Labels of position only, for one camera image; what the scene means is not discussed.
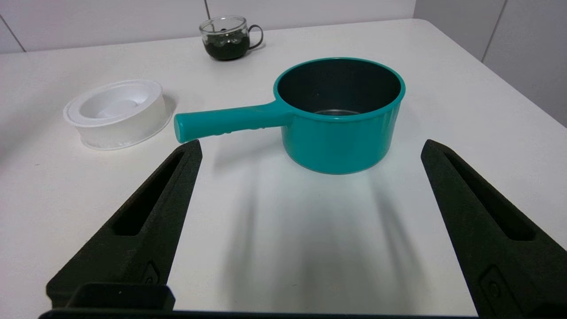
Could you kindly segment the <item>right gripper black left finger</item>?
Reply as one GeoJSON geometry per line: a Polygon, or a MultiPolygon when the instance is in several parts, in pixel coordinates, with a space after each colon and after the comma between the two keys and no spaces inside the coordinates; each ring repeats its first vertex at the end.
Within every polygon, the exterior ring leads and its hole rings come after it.
{"type": "Polygon", "coordinates": [[[200,141],[177,147],[48,281],[52,307],[90,283],[166,285],[201,160],[200,141]]]}

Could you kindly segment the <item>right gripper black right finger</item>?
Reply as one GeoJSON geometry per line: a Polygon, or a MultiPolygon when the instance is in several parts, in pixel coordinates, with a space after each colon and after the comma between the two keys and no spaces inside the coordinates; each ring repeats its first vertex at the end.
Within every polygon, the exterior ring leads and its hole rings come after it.
{"type": "Polygon", "coordinates": [[[449,147],[421,161],[478,316],[564,319],[566,250],[449,147]]]}

